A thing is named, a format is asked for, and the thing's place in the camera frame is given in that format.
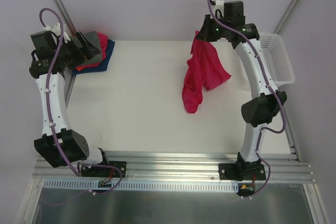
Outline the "crimson pink t shirt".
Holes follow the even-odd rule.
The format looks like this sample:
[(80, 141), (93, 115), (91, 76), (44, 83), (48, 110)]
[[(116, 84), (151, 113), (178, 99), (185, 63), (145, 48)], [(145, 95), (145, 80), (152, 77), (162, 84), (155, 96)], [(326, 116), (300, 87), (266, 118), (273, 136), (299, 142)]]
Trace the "crimson pink t shirt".
[(187, 113), (193, 114), (203, 102), (203, 89), (211, 91), (232, 76), (224, 69), (216, 48), (210, 43), (194, 38), (191, 58), (182, 88), (182, 101)]

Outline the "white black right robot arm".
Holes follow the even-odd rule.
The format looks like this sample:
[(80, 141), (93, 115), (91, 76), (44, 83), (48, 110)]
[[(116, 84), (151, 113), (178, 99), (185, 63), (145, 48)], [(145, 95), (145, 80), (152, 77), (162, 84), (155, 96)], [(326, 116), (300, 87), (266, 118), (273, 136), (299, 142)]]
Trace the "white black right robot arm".
[(223, 177), (236, 180), (265, 180), (265, 162), (260, 157), (264, 133), (278, 114), (284, 113), (287, 100), (279, 91), (267, 69), (255, 24), (245, 22), (241, 1), (207, 0), (209, 14), (205, 16), (197, 39), (215, 42), (225, 38), (239, 56), (249, 81), (251, 100), (241, 106), (246, 122), (243, 146), (233, 164), (220, 164)]

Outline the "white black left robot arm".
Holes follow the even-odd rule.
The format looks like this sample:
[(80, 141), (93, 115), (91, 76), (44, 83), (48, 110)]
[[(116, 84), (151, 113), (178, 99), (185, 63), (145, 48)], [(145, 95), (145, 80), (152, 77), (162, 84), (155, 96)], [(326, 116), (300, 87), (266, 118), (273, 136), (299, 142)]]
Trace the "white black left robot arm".
[(43, 129), (41, 138), (34, 140), (35, 150), (54, 168), (67, 166), (67, 158), (71, 163), (92, 164), (97, 175), (106, 175), (110, 163), (103, 158), (102, 149), (90, 147), (85, 137), (72, 129), (65, 101), (66, 69), (102, 59), (104, 39), (95, 31), (77, 32), (68, 38), (48, 30), (30, 37), (35, 49), (29, 72), (38, 86), (43, 109)]

